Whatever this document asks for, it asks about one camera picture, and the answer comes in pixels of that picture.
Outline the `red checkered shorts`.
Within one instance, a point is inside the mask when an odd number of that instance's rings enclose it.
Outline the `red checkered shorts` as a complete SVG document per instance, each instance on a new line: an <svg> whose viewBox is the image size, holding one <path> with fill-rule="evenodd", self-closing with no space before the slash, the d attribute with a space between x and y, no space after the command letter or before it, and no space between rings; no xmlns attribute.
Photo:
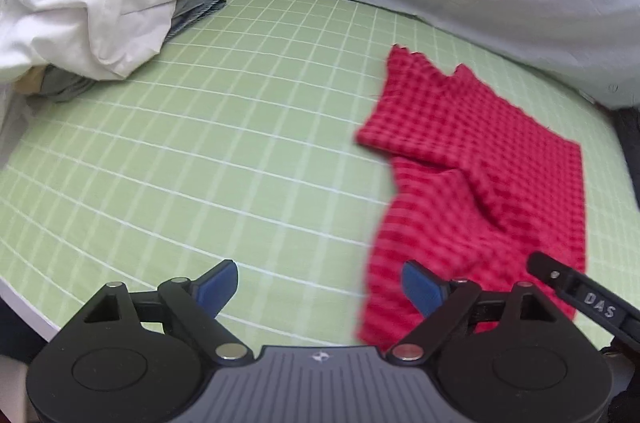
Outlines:
<svg viewBox="0 0 640 423"><path fill-rule="evenodd" d="M582 148L468 67L445 74L394 46L382 94L356 139L390 161L397 188L368 259L361 342L386 349L419 325L400 286L406 261L489 291L523 280L535 251L585 269Z"/></svg>

